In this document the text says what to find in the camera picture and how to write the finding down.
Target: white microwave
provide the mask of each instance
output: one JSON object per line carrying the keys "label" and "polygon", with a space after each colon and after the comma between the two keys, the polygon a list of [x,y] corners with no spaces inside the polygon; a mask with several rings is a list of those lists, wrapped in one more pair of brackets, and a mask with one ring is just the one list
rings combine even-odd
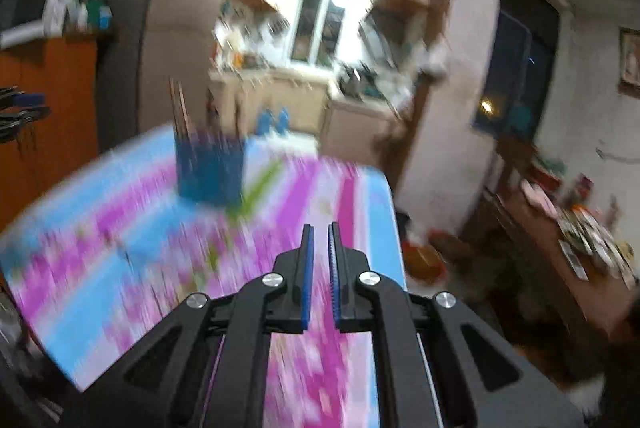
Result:
{"label": "white microwave", "polygon": [[0,49],[62,36],[68,0],[0,0]]}

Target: colorful tablecloth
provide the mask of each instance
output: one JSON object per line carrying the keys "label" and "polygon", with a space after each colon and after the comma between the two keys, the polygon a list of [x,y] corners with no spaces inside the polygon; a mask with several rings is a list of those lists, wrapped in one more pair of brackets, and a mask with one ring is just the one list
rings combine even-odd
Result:
{"label": "colorful tablecloth", "polygon": [[404,285],[382,174],[249,140],[240,209],[180,199],[175,177],[173,131],[162,127],[105,154],[0,237],[2,271],[50,357],[85,389],[189,293],[223,296],[270,271],[309,223],[310,327],[273,335],[265,426],[377,426],[370,336],[334,329],[326,231],[337,220],[345,246]]}

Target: blue bottle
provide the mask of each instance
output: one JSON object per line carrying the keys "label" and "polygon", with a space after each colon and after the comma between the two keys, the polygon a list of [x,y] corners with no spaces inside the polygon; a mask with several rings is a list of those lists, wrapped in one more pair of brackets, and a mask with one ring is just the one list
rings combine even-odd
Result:
{"label": "blue bottle", "polygon": [[273,114],[269,109],[263,109],[258,115],[258,119],[255,124],[255,135],[267,135],[271,131],[273,125]]}
{"label": "blue bottle", "polygon": [[276,122],[276,132],[279,135],[285,135],[289,131],[289,113],[287,108],[283,107],[278,113],[278,121]]}

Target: framed picture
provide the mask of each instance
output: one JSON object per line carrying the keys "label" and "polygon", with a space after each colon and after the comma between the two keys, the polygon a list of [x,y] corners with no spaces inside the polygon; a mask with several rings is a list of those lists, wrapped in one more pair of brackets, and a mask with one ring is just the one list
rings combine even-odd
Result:
{"label": "framed picture", "polygon": [[620,28],[618,92],[640,98],[640,31]]}

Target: silver screw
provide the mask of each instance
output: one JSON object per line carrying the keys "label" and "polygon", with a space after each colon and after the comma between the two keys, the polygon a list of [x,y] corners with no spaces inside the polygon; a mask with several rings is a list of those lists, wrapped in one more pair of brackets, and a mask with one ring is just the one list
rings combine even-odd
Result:
{"label": "silver screw", "polygon": [[365,271],[358,278],[364,285],[375,285],[380,281],[380,275],[373,271]]}
{"label": "silver screw", "polygon": [[279,273],[267,273],[262,277],[262,283],[267,287],[277,287],[284,281],[284,278]]}
{"label": "silver screw", "polygon": [[187,305],[193,309],[201,309],[207,303],[207,295],[203,293],[191,293],[187,297]]}
{"label": "silver screw", "polygon": [[436,302],[442,305],[444,309],[451,309],[457,302],[456,297],[447,291],[436,294]]}

